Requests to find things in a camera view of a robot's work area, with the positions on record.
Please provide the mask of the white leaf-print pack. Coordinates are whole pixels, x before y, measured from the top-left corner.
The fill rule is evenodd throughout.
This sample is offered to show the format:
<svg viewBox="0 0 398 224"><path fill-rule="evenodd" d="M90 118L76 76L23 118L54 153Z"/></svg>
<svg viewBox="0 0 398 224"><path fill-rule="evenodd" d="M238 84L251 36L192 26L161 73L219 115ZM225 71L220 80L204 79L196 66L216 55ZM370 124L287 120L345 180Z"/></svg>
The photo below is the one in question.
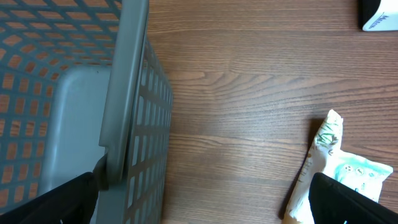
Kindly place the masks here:
<svg viewBox="0 0 398 224"><path fill-rule="evenodd" d="M333 153L340 150L342 135L343 118L336 111L330 110L308 150L287 204L283 224L314 222L308 199L310 184L315 173L328 172L326 165L331 161Z"/></svg>

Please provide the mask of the teal wet wipes pack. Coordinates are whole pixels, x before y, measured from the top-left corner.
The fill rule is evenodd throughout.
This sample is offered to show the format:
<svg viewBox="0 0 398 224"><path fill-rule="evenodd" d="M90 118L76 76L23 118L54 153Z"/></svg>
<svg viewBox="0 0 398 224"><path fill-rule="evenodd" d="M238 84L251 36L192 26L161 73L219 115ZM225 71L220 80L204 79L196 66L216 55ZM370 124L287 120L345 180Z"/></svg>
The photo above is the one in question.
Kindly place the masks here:
<svg viewBox="0 0 398 224"><path fill-rule="evenodd" d="M333 178L361 195L379 202L383 182L393 173L389 165L341 151Z"/></svg>

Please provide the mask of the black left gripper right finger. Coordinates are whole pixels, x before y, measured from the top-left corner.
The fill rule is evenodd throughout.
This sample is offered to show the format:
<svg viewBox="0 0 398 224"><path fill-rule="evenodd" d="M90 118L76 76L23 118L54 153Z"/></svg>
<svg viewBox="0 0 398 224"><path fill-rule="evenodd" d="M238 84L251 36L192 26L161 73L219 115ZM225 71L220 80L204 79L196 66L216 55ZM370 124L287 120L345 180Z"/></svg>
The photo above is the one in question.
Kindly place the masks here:
<svg viewBox="0 0 398 224"><path fill-rule="evenodd" d="M315 224L397 224L397 214L317 172L308 199Z"/></svg>

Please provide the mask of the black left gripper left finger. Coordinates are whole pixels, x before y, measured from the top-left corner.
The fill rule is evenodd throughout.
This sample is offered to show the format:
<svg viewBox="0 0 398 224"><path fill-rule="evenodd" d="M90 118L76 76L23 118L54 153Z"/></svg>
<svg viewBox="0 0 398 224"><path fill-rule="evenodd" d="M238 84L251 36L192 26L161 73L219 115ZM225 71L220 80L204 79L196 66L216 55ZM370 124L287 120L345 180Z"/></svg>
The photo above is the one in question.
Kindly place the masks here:
<svg viewBox="0 0 398 224"><path fill-rule="evenodd" d="M98 194L94 173L86 172L1 215L1 224L89 223Z"/></svg>

